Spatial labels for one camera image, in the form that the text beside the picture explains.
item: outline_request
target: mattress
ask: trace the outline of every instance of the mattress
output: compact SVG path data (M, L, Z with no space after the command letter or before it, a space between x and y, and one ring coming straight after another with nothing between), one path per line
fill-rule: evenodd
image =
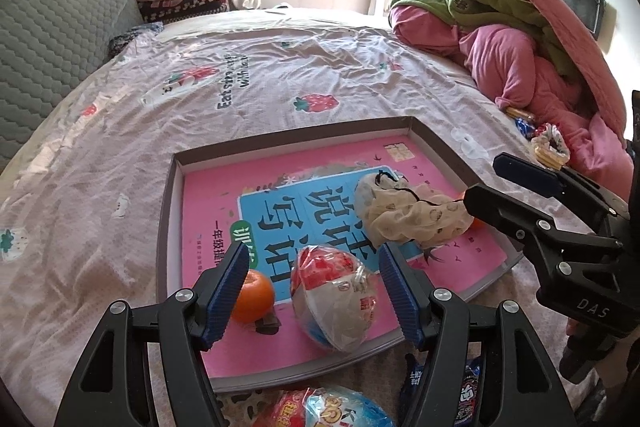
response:
M243 64L230 92L203 79L167 90L190 68L223 74ZM331 95L335 107L296 110L296 97ZM555 200L500 178L500 152L527 142L468 73L399 42L385 20L321 10L230 12L140 36L58 105L0 176L0 376L36 427L52 425L69 376L108 304L156 302L156 236L172 154L244 136L337 121L414 116L488 184L584 226ZM557 364L566 319L537 304L537 278L519 263L478 303L515 299ZM391 416L404 378L402 344L314 384L362 391ZM157 349L152 384L161 425L171 413ZM563 382L574 405L593 386Z

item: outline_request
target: pink quilt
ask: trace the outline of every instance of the pink quilt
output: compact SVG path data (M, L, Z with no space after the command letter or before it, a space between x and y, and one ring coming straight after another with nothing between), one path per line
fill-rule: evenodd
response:
M536 54L526 33L487 25L469 34L418 7L392 9L398 38L466 67L478 89L500 108L526 108L540 123L556 124L571 150L570 165L627 200L633 163L623 148L626 110L620 88L595 40L562 0L530 0L552 25L586 81L571 84ZM589 107L587 89L596 111Z

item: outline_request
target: green label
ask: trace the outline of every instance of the green label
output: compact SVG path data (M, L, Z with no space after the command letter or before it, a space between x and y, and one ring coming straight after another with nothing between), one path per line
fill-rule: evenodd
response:
M249 268L255 269L258 266L258 254L255 251L254 232L248 221L236 221L229 229L231 241L242 241L249 249Z

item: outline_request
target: das logo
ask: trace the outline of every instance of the das logo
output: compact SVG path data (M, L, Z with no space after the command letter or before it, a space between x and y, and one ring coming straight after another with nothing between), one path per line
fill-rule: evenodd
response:
M579 310L587 310L587 313L595 315L601 319L606 317L607 313L609 313L609 308L601 308L599 304L591 305L589 299L582 299L577 308Z

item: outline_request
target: dark blue snack package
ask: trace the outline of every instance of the dark blue snack package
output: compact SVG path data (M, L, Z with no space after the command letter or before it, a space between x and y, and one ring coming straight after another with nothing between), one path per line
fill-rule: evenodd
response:
M412 399L414 399L418 391L418 384L424 371L424 366L420 365L413 355L407 354L404 356L404 359L406 360L406 376L404 377L404 383L400 389L398 400L398 425L404 423ZM460 390L460 404L454 423L455 427L471 425L474 410L476 409L479 378L480 357L468 360L465 367L465 378L462 380L462 388Z
M527 139L531 140L536 132L536 128L522 118L516 118L516 127L520 133Z

